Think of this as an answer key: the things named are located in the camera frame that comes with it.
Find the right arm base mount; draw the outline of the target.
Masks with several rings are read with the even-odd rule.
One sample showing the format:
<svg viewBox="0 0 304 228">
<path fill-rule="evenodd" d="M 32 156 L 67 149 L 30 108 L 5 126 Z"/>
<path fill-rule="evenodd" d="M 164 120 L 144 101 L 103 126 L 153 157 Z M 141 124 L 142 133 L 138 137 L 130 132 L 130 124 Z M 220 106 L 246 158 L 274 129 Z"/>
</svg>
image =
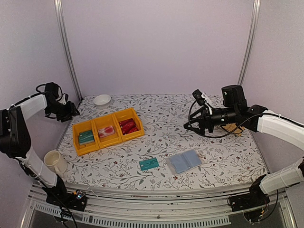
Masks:
<svg viewBox="0 0 304 228">
<path fill-rule="evenodd" d="M 249 192 L 244 194 L 232 194 L 228 197 L 227 202 L 232 211 L 235 212 L 258 206 L 267 206 L 270 199 L 263 193 Z"/>
</svg>

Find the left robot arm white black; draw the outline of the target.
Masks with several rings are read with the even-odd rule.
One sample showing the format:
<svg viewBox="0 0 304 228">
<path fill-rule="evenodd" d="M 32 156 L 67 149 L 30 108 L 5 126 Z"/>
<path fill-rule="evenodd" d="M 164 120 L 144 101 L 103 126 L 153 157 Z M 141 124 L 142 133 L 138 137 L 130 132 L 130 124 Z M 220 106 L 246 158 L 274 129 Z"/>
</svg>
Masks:
<svg viewBox="0 0 304 228">
<path fill-rule="evenodd" d="M 60 185 L 61 177 L 52 172 L 33 149 L 26 121 L 39 113 L 64 123 L 79 115 L 75 104 L 63 93 L 61 87 L 49 82 L 36 87 L 36 93 L 12 104 L 0 112 L 0 151 L 18 162 L 24 172 L 39 180 L 45 188 Z"/>
</svg>

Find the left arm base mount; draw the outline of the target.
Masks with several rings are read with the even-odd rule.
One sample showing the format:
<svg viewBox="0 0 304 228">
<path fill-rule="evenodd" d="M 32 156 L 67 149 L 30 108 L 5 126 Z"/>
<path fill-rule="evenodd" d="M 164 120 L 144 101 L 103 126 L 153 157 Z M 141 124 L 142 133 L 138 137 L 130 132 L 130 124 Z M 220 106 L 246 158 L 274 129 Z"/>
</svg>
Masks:
<svg viewBox="0 0 304 228">
<path fill-rule="evenodd" d="M 88 198 L 83 196 L 81 198 L 73 193 L 53 193 L 47 192 L 46 202 L 55 206 L 63 207 L 65 209 L 72 209 L 77 211 L 85 211 Z"/>
</svg>

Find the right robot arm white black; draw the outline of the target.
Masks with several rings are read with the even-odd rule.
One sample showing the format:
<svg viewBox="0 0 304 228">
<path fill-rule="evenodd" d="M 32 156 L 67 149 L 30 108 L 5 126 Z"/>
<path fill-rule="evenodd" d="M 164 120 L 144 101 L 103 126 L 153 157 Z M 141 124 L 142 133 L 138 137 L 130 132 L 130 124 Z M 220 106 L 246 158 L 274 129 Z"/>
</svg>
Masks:
<svg viewBox="0 0 304 228">
<path fill-rule="evenodd" d="M 209 103 L 209 97 L 200 90 L 192 95 L 194 104 L 200 109 L 189 111 L 188 121 L 184 128 L 194 133 L 212 138 L 210 135 L 215 126 L 235 124 L 236 127 L 226 135 L 234 133 L 237 128 L 244 127 L 252 132 L 268 134 L 288 142 L 299 149 L 304 148 L 304 125 L 294 120 L 270 111 L 268 108 L 253 105 L 249 107 L 245 99 L 243 87 L 228 85 L 221 89 L 223 107 L 215 108 Z M 259 177 L 249 188 L 246 203 L 249 207 L 256 207 L 263 201 L 264 195 L 281 188 L 291 187 L 304 181 L 304 160 L 300 158 L 295 163 L 271 174 Z"/>
</svg>

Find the beige card holder wallet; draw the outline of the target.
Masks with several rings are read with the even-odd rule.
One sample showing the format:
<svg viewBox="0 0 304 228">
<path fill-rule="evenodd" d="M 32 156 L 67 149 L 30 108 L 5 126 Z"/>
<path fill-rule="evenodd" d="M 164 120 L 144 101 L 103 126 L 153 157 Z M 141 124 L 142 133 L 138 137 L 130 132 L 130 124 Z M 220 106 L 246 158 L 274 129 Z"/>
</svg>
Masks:
<svg viewBox="0 0 304 228">
<path fill-rule="evenodd" d="M 166 162 L 174 176 L 184 174 L 204 162 L 195 150 L 188 150 L 166 158 Z"/>
</svg>

